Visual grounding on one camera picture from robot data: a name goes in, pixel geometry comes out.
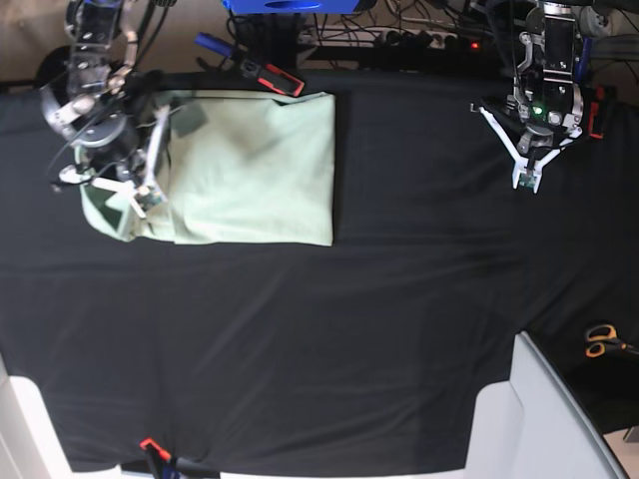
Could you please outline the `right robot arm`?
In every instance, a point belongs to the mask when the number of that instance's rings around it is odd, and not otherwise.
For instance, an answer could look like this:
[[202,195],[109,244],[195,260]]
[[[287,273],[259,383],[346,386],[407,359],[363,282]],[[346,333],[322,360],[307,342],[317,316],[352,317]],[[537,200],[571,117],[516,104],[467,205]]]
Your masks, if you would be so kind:
[[56,191],[93,187],[127,201],[143,219],[166,202],[160,162],[168,151],[171,118],[184,102],[158,103],[160,71],[141,73],[139,64],[152,46],[144,38],[156,8],[164,14],[172,1],[151,1],[143,21],[131,21],[131,1],[72,1],[65,29],[71,38],[65,70],[41,90],[44,119],[65,141],[55,154],[76,153],[72,165],[46,169]]

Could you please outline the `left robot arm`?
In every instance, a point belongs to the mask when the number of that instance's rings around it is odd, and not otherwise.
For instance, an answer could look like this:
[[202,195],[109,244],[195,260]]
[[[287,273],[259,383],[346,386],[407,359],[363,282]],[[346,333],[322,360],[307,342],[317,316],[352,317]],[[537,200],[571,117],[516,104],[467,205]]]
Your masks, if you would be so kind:
[[478,113],[513,161],[512,187],[537,193],[544,168],[584,137],[586,97],[578,83],[583,46],[574,10],[582,1],[537,1],[517,41],[512,92],[482,100]]

